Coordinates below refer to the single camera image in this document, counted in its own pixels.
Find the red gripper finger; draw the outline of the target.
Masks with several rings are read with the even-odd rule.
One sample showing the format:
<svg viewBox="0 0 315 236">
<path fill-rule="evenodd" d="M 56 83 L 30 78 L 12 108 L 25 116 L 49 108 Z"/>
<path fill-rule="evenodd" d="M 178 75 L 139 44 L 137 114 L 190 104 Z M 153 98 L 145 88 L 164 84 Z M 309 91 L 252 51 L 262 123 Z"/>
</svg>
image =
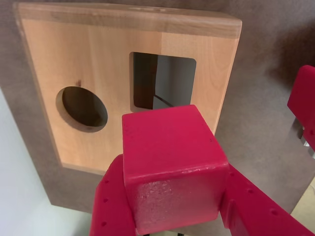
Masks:
<svg viewBox="0 0 315 236">
<path fill-rule="evenodd" d="M 110 164 L 96 188 L 89 235 L 136 235 L 133 216 L 126 197 L 121 154 Z"/>
<path fill-rule="evenodd" d="M 233 166 L 220 215 L 233 236 L 311 236 L 313 233 L 283 210 Z"/>
</svg>

